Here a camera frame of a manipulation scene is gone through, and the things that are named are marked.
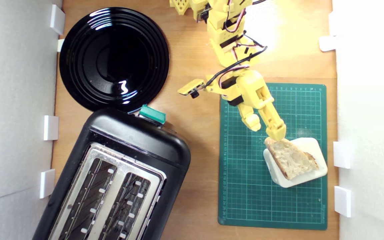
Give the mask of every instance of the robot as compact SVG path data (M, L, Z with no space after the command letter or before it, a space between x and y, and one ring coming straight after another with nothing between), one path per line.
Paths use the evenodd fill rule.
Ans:
M245 8L265 0L169 0L183 15L190 7L196 22L205 21L210 44L224 70L203 79L195 79L177 92L192 98L199 91L220 94L237 106L242 122L252 131L261 129L257 109L266 125L266 133L274 140L285 138L287 127L273 106L273 97L260 73L250 66L259 62L258 55L267 49L244 31Z

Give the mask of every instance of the small white dish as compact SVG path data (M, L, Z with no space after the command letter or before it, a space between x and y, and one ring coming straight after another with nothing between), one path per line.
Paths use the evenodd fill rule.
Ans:
M279 169L278 165L276 165L275 160L272 157L272 154L268 149L263 151L263 157L265 158L266 165L268 166L269 172L271 174L272 180L281 187L292 187L307 181L311 181L313 179L320 178L327 174L328 168L327 164L324 160L323 153L321 152L318 141L315 138L297 138L291 141L294 145L297 146L303 152L307 152L311 154L316 163L318 164L319 169L315 171L311 171L308 173L301 174L299 176L294 177L291 180L285 178Z

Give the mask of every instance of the teal button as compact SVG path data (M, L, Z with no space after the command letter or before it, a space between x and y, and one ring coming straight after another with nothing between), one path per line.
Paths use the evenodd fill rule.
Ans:
M149 108L148 105L144 104L139 112L140 115L157 121L161 124L165 124L165 113L157 111L153 108Z

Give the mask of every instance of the green cutting mat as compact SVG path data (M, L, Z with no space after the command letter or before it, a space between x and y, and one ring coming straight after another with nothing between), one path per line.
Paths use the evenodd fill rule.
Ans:
M318 140L327 161L324 85L268 83L289 140ZM327 229L327 176L290 188L275 184L263 158L267 137L241 122L238 108L220 106L218 221L221 225Z

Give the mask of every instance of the wooden table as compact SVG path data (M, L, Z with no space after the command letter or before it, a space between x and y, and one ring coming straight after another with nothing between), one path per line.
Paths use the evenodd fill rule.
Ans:
M332 142L337 139L336 70L334 53L322 53L318 38L328 34L330 0L268 0L273 20L262 31L276 36L276 44L254 68L267 82L319 83L327 86L328 119L328 229L305 231L273 228L221 226L217 222L219 96L203 93L197 99L177 94L195 78L221 70L209 47L204 23L196 24L189 10L184 16L169 8L168 0L64 0L65 33L84 15L100 8L123 6L151 17L166 35L170 70L164 88L149 104L167 114L172 128L183 136L192 152L186 179L175 202L162 239L339 239L339 217L334 211L337 170L332 163ZM76 103L57 79L55 115L59 116L59 140L54 142L52 168L56 177L91 114Z

